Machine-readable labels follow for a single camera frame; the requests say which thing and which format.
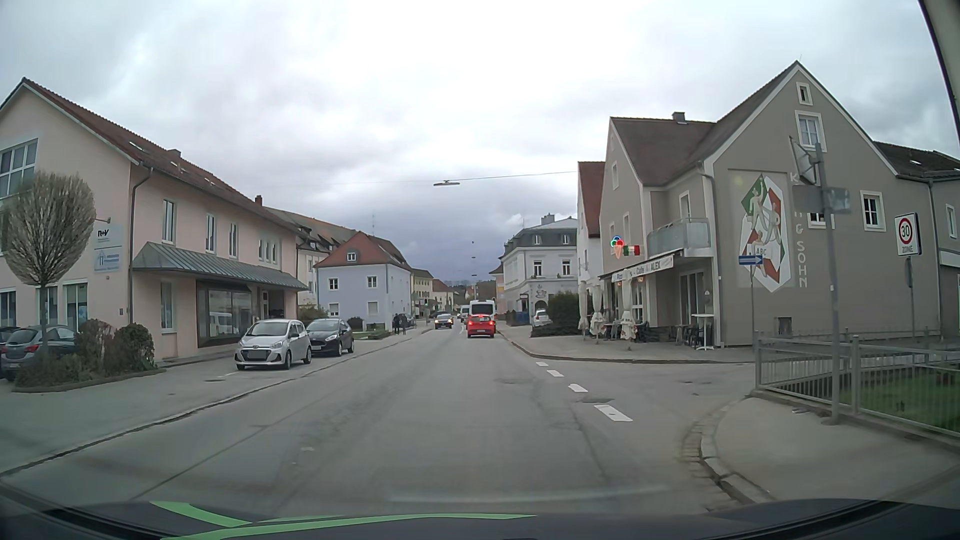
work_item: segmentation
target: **30 zone sign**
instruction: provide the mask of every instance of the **30 zone sign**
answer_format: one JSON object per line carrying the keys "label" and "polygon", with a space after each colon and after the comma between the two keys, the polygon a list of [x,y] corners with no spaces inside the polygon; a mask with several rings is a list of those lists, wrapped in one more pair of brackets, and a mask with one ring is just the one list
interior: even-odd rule
{"label": "30 zone sign", "polygon": [[922,249],[917,212],[895,217],[894,224],[897,226],[897,255],[900,257],[920,255]]}

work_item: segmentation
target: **car hood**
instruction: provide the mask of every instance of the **car hood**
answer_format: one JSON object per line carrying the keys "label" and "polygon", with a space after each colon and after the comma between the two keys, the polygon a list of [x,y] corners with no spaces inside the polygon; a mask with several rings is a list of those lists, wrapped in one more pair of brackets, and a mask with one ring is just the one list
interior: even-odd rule
{"label": "car hood", "polygon": [[283,341],[285,339],[282,335],[245,335],[240,339],[240,345],[242,346],[253,346],[257,347],[270,347],[277,341]]}

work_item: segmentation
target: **cloud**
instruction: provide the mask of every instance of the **cloud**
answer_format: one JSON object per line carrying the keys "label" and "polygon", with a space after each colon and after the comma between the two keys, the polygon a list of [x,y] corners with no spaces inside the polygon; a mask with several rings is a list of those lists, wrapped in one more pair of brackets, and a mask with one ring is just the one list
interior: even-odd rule
{"label": "cloud", "polygon": [[[43,38],[32,25],[44,21]],[[960,154],[915,2],[7,2],[28,76],[265,204],[376,233],[443,279],[576,212],[608,118],[716,120],[800,58],[873,137]]]}

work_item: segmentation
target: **trimmed tree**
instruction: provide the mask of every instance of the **trimmed tree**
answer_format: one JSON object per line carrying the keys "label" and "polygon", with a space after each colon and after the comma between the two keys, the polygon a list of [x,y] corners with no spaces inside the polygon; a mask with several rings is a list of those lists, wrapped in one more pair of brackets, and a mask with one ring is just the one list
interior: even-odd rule
{"label": "trimmed tree", "polygon": [[40,331],[47,347],[47,286],[73,267],[86,249],[97,210],[93,191],[78,175],[38,171],[5,206],[7,265],[22,282],[39,287]]}

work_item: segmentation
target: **asphalt road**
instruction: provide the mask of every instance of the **asphalt road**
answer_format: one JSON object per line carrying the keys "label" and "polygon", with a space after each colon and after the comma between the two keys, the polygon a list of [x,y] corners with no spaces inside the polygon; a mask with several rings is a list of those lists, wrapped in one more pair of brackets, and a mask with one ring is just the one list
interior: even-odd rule
{"label": "asphalt road", "polygon": [[542,362],[458,324],[4,482],[276,516],[700,513],[716,494],[680,458],[685,431],[752,384],[751,366]]}

